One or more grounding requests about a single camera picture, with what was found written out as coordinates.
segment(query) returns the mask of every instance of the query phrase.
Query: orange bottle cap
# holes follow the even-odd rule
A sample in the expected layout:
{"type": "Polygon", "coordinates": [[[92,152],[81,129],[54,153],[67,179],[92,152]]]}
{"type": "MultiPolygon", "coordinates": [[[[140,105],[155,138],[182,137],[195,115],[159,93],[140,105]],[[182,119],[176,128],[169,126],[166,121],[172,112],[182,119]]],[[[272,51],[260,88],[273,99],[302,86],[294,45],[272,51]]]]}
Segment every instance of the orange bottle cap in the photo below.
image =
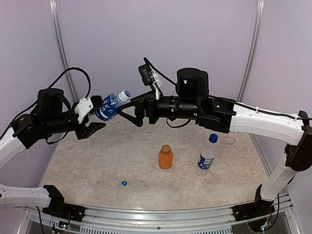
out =
{"type": "Polygon", "coordinates": [[[171,152],[171,147],[169,145],[163,145],[161,147],[161,152],[164,154],[164,155],[168,155],[170,152],[171,152]]]}

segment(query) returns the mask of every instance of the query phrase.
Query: metal pole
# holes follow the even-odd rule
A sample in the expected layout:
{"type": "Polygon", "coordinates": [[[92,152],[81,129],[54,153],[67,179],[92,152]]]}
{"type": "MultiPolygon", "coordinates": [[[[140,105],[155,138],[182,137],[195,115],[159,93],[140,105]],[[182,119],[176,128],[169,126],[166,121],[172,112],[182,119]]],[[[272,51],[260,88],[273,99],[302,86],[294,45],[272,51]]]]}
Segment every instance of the metal pole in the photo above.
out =
{"type": "Polygon", "coordinates": [[[247,64],[246,64],[246,68],[244,71],[244,77],[240,85],[239,93],[237,96],[237,101],[242,101],[246,92],[248,80],[249,80],[250,73],[253,67],[254,56],[255,56],[256,49],[257,49],[258,39],[260,35],[263,9],[264,9],[264,0],[258,0],[257,13],[256,13],[255,22],[254,22],[254,27],[253,27],[252,43],[249,49],[247,64]]]}
{"type": "MultiPolygon", "coordinates": [[[[65,70],[69,66],[68,66],[67,56],[65,53],[64,43],[62,40],[62,33],[61,33],[60,23],[59,23],[59,14],[58,14],[57,2],[56,2],[56,0],[49,0],[49,2],[50,2],[50,10],[51,10],[51,15],[52,15],[54,32],[55,32],[57,45],[58,45],[59,56],[60,56],[60,60],[62,62],[62,66],[65,70]]],[[[72,76],[71,76],[70,72],[67,72],[65,75],[66,75],[66,81],[67,81],[67,85],[68,85],[70,94],[72,96],[72,99],[74,100],[74,102],[77,102],[79,100],[79,98],[77,95],[77,91],[75,89],[75,85],[74,85],[72,76]]]]}

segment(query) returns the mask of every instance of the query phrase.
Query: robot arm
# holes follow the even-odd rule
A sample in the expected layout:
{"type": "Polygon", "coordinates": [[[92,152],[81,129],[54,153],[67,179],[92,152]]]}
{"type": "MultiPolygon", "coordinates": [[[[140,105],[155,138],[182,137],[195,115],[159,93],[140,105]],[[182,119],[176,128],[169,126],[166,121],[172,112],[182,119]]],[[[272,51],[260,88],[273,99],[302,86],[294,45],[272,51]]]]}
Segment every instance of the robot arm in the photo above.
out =
{"type": "MultiPolygon", "coordinates": [[[[152,86],[154,76],[149,67],[155,67],[145,59],[139,67],[143,83],[152,86]]],[[[260,185],[252,203],[235,206],[233,212],[237,221],[251,219],[275,211],[273,201],[280,191],[300,171],[312,165],[312,128],[307,113],[278,113],[247,106],[243,103],[209,95],[208,74],[195,68],[183,68],[177,72],[175,85],[178,96],[155,97],[152,91],[135,97],[130,103],[118,108],[119,115],[138,127],[143,119],[149,118],[155,124],[160,117],[170,120],[184,118],[194,120],[199,126],[222,133],[249,133],[275,138],[287,143],[281,162],[268,182],[260,185]],[[135,108],[135,116],[123,112],[135,108]]]]}
{"type": "MultiPolygon", "coordinates": [[[[105,123],[90,123],[87,115],[102,103],[100,96],[82,98],[72,107],[60,89],[48,88],[38,93],[37,105],[30,114],[18,117],[0,140],[0,170],[16,155],[29,149],[40,139],[53,134],[75,131],[77,139],[90,137],[94,132],[105,127],[105,123]],[[62,106],[68,111],[62,112],[62,106]]],[[[6,207],[37,206],[43,212],[81,221],[84,208],[64,203],[61,193],[53,185],[38,188],[17,188],[0,184],[0,209],[6,207]]]]}

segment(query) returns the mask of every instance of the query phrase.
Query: orange juice bottle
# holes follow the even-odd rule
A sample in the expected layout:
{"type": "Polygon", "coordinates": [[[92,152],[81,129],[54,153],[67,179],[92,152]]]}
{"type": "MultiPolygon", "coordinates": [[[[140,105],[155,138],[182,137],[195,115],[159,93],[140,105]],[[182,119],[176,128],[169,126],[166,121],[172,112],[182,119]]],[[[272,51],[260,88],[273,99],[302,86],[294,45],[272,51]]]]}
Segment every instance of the orange juice bottle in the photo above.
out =
{"type": "Polygon", "coordinates": [[[171,147],[169,145],[163,145],[158,157],[159,167],[161,169],[170,169],[173,159],[174,153],[172,153],[171,147]]]}

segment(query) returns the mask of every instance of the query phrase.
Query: table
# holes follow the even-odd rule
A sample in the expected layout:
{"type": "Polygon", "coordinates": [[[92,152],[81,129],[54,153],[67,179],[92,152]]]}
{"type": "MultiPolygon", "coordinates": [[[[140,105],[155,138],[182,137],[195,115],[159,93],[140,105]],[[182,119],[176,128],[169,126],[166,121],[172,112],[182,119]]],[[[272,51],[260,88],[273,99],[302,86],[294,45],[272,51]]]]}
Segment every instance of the table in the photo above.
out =
{"type": "Polygon", "coordinates": [[[204,171],[197,165],[200,144],[211,133],[194,121],[172,129],[164,119],[149,125],[145,118],[138,128],[116,116],[86,140],[69,133],[58,144],[42,185],[55,185],[66,202],[105,208],[179,210],[252,201],[267,176],[249,135],[217,133],[219,156],[204,171]],[[163,144],[174,152],[169,170],[158,166],[163,144]],[[121,186],[123,180],[127,187],[121,186]]]}

